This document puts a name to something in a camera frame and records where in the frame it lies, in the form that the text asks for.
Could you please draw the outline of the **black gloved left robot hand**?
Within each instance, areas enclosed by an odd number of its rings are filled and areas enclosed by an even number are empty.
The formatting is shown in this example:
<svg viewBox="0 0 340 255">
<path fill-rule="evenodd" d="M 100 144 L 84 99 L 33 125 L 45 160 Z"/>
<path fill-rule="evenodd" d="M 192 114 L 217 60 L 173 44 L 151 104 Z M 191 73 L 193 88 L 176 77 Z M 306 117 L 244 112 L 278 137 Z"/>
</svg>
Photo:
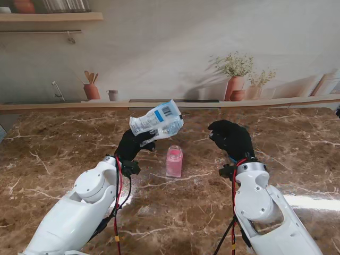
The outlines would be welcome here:
<svg viewBox="0 0 340 255">
<path fill-rule="evenodd" d="M 156 145 L 153 141 L 148 142 L 155 136 L 154 133 L 144 132 L 134 135 L 131 129 L 124 132 L 122 139 L 115 151 L 115 156 L 120 162 L 133 161 L 142 149 L 154 151 Z"/>
</svg>

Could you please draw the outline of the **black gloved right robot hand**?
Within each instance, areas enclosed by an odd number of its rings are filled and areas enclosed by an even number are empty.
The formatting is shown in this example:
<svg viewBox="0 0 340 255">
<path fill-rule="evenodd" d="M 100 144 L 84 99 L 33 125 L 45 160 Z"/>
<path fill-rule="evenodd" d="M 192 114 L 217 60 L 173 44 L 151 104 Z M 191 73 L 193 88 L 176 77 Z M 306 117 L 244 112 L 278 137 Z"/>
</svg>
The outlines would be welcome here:
<svg viewBox="0 0 340 255">
<path fill-rule="evenodd" d="M 228 120 L 212 122 L 208 126 L 209 137 L 221 150 L 225 150 L 232 162 L 255 157 L 252 140 L 246 128 Z"/>
</svg>

